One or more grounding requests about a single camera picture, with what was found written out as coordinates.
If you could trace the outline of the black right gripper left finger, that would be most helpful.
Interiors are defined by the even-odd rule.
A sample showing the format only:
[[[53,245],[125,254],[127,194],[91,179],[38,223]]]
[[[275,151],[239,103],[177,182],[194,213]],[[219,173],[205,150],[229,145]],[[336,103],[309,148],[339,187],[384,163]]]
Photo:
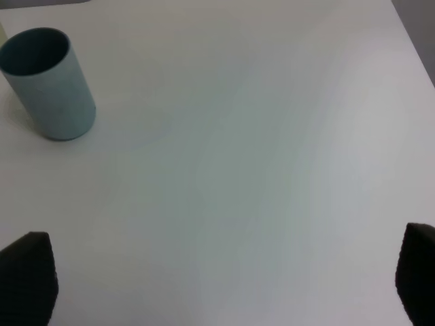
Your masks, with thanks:
[[[58,278],[46,232],[29,232],[1,250],[1,324],[50,322]]]

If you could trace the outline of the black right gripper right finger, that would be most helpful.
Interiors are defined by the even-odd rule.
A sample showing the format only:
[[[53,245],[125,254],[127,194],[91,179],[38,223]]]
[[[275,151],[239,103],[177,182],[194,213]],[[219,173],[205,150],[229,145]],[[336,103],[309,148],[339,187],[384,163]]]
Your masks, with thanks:
[[[413,325],[434,325],[434,227],[406,225],[395,274],[404,311]]]

